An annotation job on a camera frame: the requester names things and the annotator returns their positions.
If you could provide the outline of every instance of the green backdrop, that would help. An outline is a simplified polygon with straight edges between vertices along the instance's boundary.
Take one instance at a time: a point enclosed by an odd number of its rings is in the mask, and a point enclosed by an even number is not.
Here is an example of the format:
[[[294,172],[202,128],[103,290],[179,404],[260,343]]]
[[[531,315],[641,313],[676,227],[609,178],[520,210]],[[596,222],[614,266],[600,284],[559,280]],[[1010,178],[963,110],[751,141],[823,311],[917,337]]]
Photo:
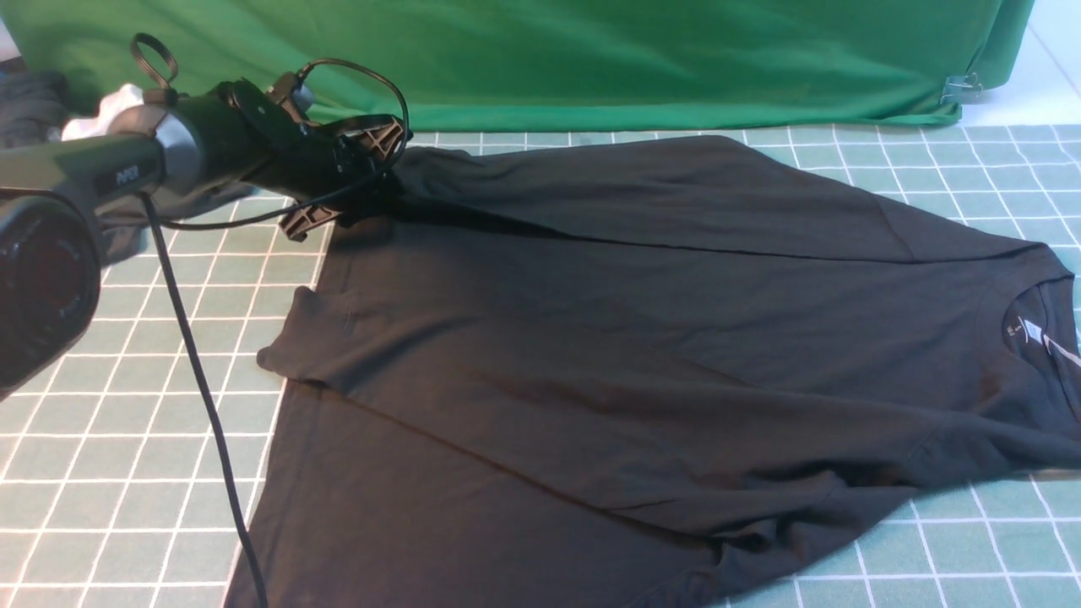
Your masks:
[[[944,124],[950,76],[1005,82],[1033,0],[4,0],[31,69],[58,69],[77,107],[149,85],[135,31],[201,93],[269,85],[336,56],[403,90],[419,131],[719,129],[806,122]],[[317,118],[396,107],[320,68]]]

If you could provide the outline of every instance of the cutting mat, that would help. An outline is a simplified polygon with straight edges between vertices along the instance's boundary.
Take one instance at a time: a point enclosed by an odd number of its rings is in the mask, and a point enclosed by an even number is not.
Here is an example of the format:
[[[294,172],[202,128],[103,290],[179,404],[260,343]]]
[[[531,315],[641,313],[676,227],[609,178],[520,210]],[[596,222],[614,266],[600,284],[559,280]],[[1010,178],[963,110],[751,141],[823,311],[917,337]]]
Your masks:
[[[1081,125],[716,133],[986,232],[1046,242],[1081,270]],[[413,145],[498,154],[693,134],[433,133]],[[258,196],[201,220],[284,203]],[[293,243],[272,223],[166,233],[249,516],[283,388],[254,356],[277,334],[293,290],[315,285],[328,237],[323,228]],[[104,285],[85,339],[2,405],[0,606],[219,606],[239,547],[157,259],[111,267]],[[1076,607],[1079,563],[1081,476],[1046,474],[916,501],[810,570],[725,605]]]

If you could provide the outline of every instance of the shirt sleeve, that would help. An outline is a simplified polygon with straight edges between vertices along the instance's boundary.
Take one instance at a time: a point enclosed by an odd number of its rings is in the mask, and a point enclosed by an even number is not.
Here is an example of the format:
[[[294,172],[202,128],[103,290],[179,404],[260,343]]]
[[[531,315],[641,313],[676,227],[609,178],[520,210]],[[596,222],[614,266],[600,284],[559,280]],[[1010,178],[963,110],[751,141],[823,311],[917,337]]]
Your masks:
[[[422,222],[457,210],[575,238],[899,263],[1032,247],[798,170],[722,136],[491,156],[411,148],[395,171],[405,193],[401,211]]]

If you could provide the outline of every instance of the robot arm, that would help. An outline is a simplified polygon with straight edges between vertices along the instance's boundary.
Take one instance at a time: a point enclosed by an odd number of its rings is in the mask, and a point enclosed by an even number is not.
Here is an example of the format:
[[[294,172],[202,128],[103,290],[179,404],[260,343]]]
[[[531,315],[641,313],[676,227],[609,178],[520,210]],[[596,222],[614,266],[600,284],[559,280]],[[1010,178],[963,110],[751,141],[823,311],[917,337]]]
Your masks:
[[[101,291],[97,217],[132,195],[164,189],[178,199],[249,183],[297,201],[281,223],[293,240],[383,212],[374,195],[410,136],[396,88],[401,120],[320,125],[302,109],[304,78],[319,62],[286,72],[269,93],[241,79],[187,96],[142,57],[139,42],[176,75],[161,42],[136,36],[132,52],[162,89],[117,116],[107,135],[0,151],[0,400],[85,332]]]

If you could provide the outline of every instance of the table surface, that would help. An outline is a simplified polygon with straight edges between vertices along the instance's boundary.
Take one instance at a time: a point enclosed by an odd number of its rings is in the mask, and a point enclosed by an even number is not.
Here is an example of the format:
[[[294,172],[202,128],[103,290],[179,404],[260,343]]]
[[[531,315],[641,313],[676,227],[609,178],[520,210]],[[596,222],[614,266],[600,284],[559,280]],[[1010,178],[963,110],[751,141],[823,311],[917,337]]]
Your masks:
[[[708,132],[990,233],[1051,244],[1081,269],[1081,125],[937,131],[802,127]],[[497,154],[697,133],[421,134],[412,145]],[[256,196],[200,221],[280,208]],[[255,353],[330,230],[272,223],[166,232],[250,516],[284,382]],[[217,451],[157,257],[109,268],[97,317],[3,404],[0,606],[215,607],[238,556]],[[738,608],[1081,606],[1081,477],[1045,474],[926,497],[857,543]]]

